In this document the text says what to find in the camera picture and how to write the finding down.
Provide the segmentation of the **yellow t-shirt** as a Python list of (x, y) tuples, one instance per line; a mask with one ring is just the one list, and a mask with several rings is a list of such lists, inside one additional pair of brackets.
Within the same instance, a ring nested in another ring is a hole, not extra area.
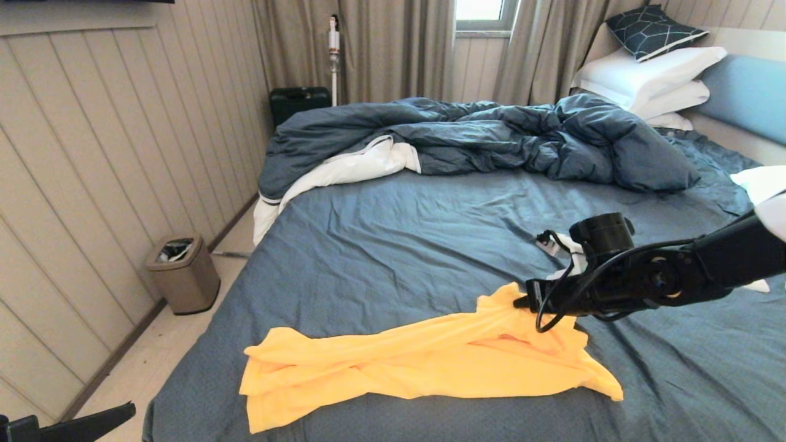
[(261, 433), (365, 394), (412, 400), (545, 397), (586, 388), (621, 401), (617, 378), (587, 352), (575, 320), (534, 330), (536, 315), (513, 303), (517, 283), (446, 314), (377, 334), (309, 338), (271, 329), (245, 349), (239, 394), (250, 433)]

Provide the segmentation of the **blue bed sheet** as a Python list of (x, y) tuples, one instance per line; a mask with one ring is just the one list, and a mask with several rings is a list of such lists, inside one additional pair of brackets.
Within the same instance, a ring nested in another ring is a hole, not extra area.
[(147, 409), (143, 442), (786, 442), (786, 280), (707, 304), (581, 318), (588, 351), (625, 398), (402, 400), (363, 395), (251, 434), (244, 350), (273, 327), (312, 338), (371, 334), (473, 311), (477, 297), (556, 271), (534, 244), (597, 214), (631, 219), (636, 244), (692, 238), (750, 209), (730, 175), (757, 166), (699, 132), (666, 140), (698, 185), (645, 194), (525, 171), (402, 171), (331, 185), (287, 205), (207, 330)]

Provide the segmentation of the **brown trash bin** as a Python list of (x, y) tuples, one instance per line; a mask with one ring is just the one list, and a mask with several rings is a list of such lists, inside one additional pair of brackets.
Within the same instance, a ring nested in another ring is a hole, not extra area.
[[(177, 262), (157, 263), (160, 249), (168, 241), (180, 238), (194, 240), (189, 253)], [(154, 281), (155, 288), (166, 300), (173, 314), (198, 314), (214, 305), (221, 287), (207, 244), (199, 234), (169, 235), (160, 238), (145, 260), (146, 271)]]

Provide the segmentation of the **crumpled dark blue duvet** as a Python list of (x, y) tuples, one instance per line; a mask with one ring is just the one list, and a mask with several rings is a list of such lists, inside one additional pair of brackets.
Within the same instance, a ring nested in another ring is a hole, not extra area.
[(381, 136), (412, 146), (414, 170), (430, 176), (523, 169), (636, 192), (680, 192), (700, 178), (645, 120), (587, 93), (538, 106), (415, 97), (293, 115), (270, 140), (259, 193), (278, 203), (317, 166), (360, 153)]

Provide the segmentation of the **crumpled bin bag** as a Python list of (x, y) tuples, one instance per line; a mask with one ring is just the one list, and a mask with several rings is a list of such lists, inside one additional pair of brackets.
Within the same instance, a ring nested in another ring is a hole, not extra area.
[(166, 242), (155, 257), (157, 263), (177, 262), (182, 260), (192, 248), (192, 238), (180, 238)]

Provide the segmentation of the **large white pillow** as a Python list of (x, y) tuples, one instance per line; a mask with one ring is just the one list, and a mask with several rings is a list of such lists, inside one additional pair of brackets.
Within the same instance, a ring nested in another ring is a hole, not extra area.
[(707, 68), (727, 55), (722, 47), (680, 48), (638, 63), (621, 48), (585, 64), (576, 73), (572, 87), (595, 93), (627, 111), (632, 104), (700, 80)]

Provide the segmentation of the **blue headboard pad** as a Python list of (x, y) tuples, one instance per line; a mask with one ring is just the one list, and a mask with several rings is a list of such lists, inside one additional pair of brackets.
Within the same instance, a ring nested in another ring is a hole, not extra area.
[(707, 68), (696, 112), (786, 145), (786, 62), (730, 54)]

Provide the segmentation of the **beige curtain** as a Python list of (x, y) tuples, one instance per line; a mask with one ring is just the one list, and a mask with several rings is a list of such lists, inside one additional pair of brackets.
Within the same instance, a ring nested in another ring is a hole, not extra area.
[(331, 87), (336, 16), (339, 103), (450, 96), (456, 0), (252, 0), (252, 7), (271, 89)]
[(554, 104), (570, 92), (601, 23), (648, 0), (520, 0), (493, 101)]

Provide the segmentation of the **dark patterned cushion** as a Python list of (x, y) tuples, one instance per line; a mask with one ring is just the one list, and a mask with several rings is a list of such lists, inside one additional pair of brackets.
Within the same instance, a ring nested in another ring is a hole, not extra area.
[(709, 34), (676, 22), (657, 4), (621, 12), (605, 24), (638, 63), (690, 47)]

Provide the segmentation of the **dark green suitcase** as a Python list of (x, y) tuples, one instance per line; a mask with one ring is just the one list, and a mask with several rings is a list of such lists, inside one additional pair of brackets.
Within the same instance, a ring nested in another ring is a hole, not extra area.
[(325, 87), (275, 88), (270, 92), (269, 104), (277, 128), (295, 113), (331, 107), (332, 95)]

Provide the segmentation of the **white stick vacuum cleaner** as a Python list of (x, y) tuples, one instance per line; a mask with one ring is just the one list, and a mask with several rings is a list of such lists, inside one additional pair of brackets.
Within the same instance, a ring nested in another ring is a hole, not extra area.
[(329, 62), (331, 75), (332, 106), (338, 105), (338, 70), (340, 66), (340, 30), (337, 14), (332, 14), (329, 20)]

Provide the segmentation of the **window with grey frame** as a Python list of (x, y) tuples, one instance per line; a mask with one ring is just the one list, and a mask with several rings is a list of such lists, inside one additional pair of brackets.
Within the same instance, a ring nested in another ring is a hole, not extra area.
[(456, 0), (457, 37), (509, 37), (520, 0)]

